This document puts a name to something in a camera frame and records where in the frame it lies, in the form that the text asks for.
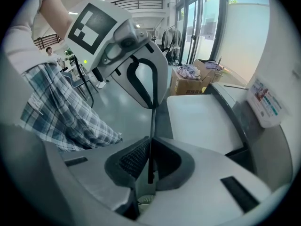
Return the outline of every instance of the railing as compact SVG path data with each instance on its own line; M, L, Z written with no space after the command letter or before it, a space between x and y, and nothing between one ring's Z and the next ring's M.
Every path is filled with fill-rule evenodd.
M50 45L59 43L62 41L61 37L57 34L51 34L49 36L45 36L43 38L37 38L34 40L34 45L37 46L39 49L47 48Z
M163 9L163 0L118 0L112 3L125 10L142 8Z

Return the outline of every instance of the plaid fabric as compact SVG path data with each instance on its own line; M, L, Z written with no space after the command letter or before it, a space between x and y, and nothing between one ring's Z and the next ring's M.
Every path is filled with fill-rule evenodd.
M34 93L20 126L61 151L80 151L122 141L61 75L56 65L38 65L23 74Z

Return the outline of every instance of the person's arm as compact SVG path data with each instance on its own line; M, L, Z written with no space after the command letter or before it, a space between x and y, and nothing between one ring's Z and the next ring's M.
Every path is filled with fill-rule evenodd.
M50 27L63 39L72 23L72 18L61 0L43 0L40 13Z

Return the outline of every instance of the white device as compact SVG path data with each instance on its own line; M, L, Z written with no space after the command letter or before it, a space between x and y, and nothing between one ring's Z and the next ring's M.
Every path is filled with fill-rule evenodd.
M70 26L65 41L88 70L98 68L112 78L145 108L156 108L167 88L168 62L151 41L151 35L138 29L131 14L109 2L87 0ZM139 63L152 69L153 101L136 77Z

